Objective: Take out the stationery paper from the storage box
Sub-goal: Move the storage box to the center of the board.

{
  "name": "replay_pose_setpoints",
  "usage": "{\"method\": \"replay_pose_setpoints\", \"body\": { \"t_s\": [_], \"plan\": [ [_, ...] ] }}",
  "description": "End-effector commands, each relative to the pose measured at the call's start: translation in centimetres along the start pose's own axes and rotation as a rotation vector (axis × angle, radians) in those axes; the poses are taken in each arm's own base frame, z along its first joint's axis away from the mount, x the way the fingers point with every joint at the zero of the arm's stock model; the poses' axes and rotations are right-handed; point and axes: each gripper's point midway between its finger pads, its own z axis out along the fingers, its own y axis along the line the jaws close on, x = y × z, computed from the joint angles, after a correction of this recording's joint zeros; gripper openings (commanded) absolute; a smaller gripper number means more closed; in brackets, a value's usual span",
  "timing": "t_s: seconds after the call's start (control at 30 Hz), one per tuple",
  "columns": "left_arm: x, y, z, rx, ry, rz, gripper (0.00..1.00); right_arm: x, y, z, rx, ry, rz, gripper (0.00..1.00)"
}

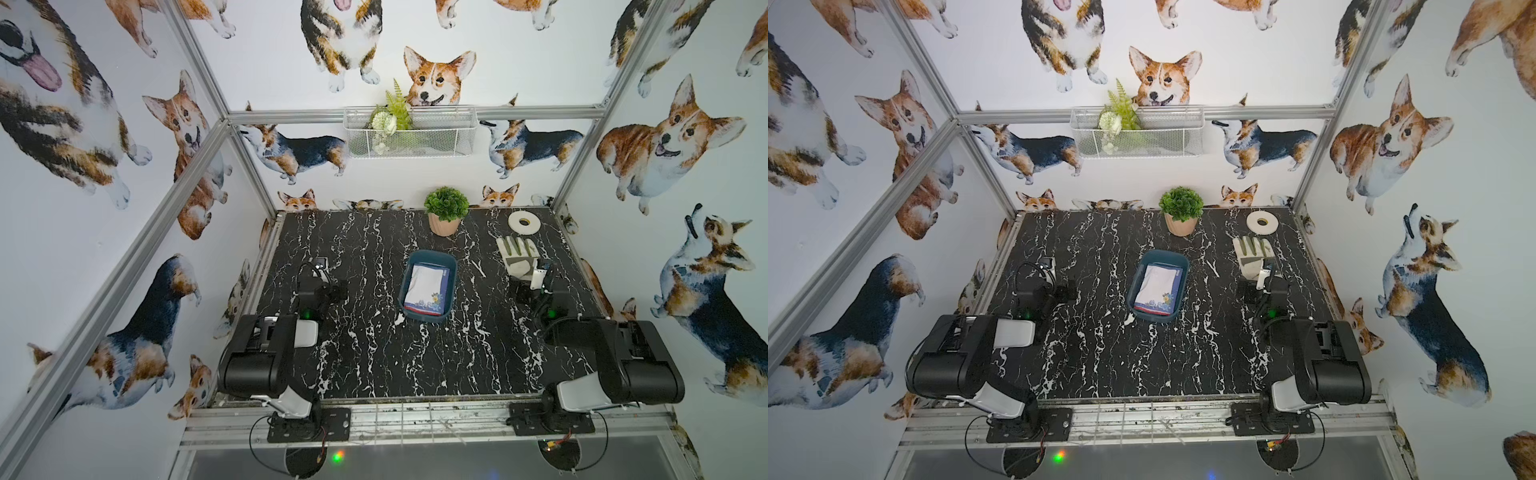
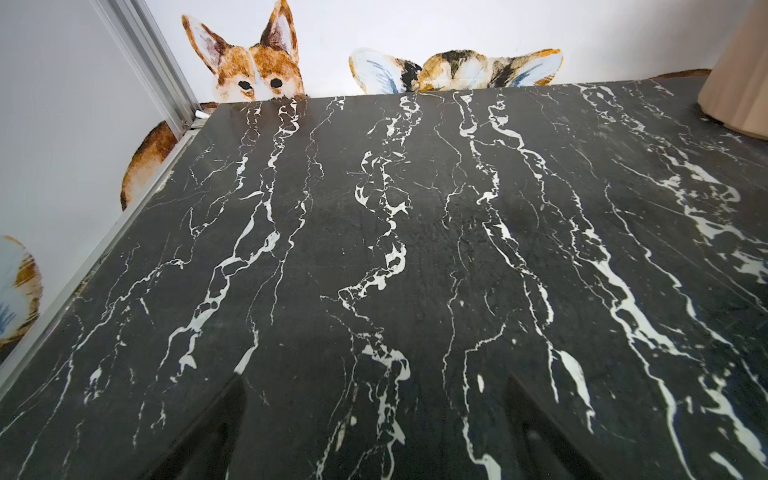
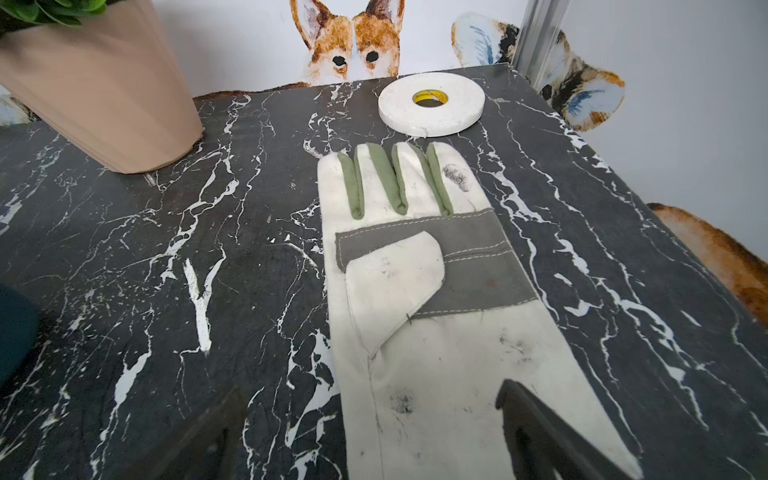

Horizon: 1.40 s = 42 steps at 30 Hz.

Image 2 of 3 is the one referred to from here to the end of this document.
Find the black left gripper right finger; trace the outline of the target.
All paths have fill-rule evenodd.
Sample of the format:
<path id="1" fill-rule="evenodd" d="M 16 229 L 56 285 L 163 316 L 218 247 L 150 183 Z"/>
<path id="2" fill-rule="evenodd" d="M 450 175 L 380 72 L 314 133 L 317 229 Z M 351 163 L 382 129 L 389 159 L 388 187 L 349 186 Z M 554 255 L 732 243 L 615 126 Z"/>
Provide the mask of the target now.
<path id="1" fill-rule="evenodd" d="M 513 451 L 525 479 L 605 479 L 515 376 L 506 382 L 505 406 Z"/>

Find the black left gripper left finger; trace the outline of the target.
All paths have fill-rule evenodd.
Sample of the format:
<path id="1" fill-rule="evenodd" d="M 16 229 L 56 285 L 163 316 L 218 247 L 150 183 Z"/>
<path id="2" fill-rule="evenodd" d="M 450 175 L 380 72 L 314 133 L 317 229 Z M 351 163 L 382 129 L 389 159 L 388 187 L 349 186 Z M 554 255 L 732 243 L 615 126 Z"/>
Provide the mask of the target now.
<path id="1" fill-rule="evenodd" d="M 193 421 L 139 473 L 141 479 L 225 479 L 238 442 L 247 393 L 234 375 Z"/>

